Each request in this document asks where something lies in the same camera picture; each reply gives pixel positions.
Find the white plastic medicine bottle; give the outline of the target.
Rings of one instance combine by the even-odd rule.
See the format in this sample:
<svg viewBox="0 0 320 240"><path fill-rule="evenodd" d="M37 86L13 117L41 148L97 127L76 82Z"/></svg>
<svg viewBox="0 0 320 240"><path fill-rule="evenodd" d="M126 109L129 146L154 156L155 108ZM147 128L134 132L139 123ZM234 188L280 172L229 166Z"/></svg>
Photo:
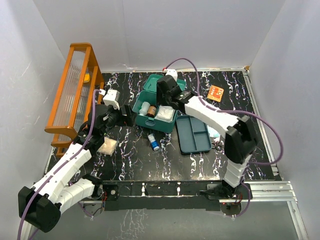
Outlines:
<svg viewBox="0 0 320 240"><path fill-rule="evenodd" d="M139 115L145 116L148 113L149 107L150 107L150 103L147 101L144 101L140 107Z"/></svg>

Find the amber bottle orange label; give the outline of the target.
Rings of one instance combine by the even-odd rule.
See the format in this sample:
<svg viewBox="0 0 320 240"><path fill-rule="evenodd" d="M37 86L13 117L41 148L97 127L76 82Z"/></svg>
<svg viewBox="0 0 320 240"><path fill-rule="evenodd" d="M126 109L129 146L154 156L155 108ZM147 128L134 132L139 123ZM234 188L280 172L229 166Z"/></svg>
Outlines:
<svg viewBox="0 0 320 240"><path fill-rule="evenodd" d="M154 118L156 116L156 113L157 113L157 107L155 105L150 105L147 110L146 116L149 118Z"/></svg>

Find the small white blue bottle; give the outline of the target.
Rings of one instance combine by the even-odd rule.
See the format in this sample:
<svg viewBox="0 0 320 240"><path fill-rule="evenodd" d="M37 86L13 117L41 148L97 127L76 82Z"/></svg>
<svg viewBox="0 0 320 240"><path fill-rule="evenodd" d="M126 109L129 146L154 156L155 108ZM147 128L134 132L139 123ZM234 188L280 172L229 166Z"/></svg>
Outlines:
<svg viewBox="0 0 320 240"><path fill-rule="evenodd" d="M156 141L155 136L153 134L149 134L147 137L150 142L152 150L158 151L160 149L160 146L159 146L158 142Z"/></svg>

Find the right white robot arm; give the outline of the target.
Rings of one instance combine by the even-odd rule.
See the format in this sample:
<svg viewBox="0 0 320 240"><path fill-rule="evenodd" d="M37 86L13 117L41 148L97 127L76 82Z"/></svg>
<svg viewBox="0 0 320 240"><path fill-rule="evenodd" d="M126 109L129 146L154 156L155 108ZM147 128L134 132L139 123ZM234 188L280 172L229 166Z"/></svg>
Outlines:
<svg viewBox="0 0 320 240"><path fill-rule="evenodd" d="M239 195L243 173L258 142L251 118L247 115L238 117L209 106L203 97L197 96L192 90L181 90L171 75L157 80L156 103L197 118L224 138L226 173L221 184L211 192L230 199Z"/></svg>

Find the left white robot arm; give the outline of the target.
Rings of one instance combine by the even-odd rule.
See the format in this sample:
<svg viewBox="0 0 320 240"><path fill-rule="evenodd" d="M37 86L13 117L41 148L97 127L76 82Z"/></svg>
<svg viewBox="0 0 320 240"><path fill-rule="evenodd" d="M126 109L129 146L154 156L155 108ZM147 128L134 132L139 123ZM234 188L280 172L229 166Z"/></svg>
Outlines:
<svg viewBox="0 0 320 240"><path fill-rule="evenodd" d="M103 195L102 180L91 174L69 184L76 172L87 163L105 142L105 134L114 127L131 127L136 114L130 105L114 109L112 105L95 104L55 166L32 187L18 193L21 223L28 222L44 233L51 231L62 213L82 199L93 200Z"/></svg>

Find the green medicine box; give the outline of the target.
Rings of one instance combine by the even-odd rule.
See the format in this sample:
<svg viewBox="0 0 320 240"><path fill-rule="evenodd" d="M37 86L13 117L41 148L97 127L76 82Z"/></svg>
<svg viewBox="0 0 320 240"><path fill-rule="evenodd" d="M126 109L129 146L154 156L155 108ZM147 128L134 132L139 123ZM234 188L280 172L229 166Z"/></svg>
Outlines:
<svg viewBox="0 0 320 240"><path fill-rule="evenodd" d="M162 75L151 74L144 84L143 90L139 93L133 106L133 112L137 114L135 124L151 130L171 133L177 119L178 111L169 110L169 113L171 113L171 118L169 119L157 117L158 111L160 111L161 114L165 113L165 109L156 104L157 81L161 77Z"/></svg>

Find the clear bag cotton balls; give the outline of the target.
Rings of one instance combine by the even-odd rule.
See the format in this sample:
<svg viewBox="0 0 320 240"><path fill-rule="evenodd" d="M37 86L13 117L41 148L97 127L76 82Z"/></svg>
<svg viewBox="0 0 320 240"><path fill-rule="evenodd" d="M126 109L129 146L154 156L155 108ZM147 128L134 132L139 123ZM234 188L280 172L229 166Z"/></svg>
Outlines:
<svg viewBox="0 0 320 240"><path fill-rule="evenodd" d="M104 138L104 143L97 150L98 153L112 156L115 152L116 147L118 146L118 141L114 139L110 139L108 137Z"/></svg>

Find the orange patterned card packet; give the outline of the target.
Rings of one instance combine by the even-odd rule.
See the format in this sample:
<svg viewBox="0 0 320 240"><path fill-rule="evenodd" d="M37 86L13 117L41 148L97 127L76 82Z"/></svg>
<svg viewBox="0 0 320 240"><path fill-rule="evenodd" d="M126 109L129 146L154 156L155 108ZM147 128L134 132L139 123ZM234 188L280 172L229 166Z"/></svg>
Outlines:
<svg viewBox="0 0 320 240"><path fill-rule="evenodd" d="M224 89L215 85L209 87L206 98L215 102L221 102Z"/></svg>

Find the dark blue divided tray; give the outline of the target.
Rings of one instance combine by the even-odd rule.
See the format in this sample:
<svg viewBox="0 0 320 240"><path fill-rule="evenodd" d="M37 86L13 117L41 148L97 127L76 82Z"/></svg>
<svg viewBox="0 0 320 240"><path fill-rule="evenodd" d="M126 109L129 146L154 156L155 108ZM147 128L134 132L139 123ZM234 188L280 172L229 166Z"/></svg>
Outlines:
<svg viewBox="0 0 320 240"><path fill-rule="evenodd" d="M176 118L179 147L182 155L207 153L212 144L207 125L190 115Z"/></svg>

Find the orange wooden rack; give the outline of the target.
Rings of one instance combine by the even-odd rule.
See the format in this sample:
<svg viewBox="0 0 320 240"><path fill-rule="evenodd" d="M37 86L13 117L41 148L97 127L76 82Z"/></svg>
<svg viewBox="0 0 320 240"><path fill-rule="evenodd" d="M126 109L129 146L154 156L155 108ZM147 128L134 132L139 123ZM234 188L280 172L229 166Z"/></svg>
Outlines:
<svg viewBox="0 0 320 240"><path fill-rule="evenodd" d="M88 83L84 83L86 73L90 73ZM88 120L93 92L103 87L104 78L92 45L72 43L44 129L53 134L51 146L56 150L56 157L61 158L65 154L80 126Z"/></svg>

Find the yellow item on rack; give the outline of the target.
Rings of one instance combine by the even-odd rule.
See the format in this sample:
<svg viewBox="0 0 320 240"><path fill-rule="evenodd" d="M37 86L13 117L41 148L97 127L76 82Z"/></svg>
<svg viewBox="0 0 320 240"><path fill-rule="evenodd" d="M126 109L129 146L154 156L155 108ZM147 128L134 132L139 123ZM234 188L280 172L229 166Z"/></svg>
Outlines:
<svg viewBox="0 0 320 240"><path fill-rule="evenodd" d="M83 79L83 83L89 83L91 80L91 75L89 72L86 72L85 75L84 75L84 79Z"/></svg>

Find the small scissors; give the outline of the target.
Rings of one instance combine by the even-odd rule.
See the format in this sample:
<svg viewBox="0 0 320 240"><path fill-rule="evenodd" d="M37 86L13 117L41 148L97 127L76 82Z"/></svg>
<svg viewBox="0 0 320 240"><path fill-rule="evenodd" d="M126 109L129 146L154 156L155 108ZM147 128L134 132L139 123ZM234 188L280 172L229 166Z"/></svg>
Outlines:
<svg viewBox="0 0 320 240"><path fill-rule="evenodd" d="M222 151L223 143L221 141L213 141L211 142L211 148L216 151Z"/></svg>

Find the black front mounting rail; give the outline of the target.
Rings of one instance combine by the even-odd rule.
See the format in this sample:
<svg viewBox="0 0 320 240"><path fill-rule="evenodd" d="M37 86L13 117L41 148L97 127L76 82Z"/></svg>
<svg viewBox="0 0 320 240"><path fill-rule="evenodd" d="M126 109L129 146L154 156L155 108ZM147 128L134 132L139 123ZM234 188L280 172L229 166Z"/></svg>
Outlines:
<svg viewBox="0 0 320 240"><path fill-rule="evenodd" d="M103 181L106 211L119 210L227 210L253 198L248 183L232 190L221 180Z"/></svg>

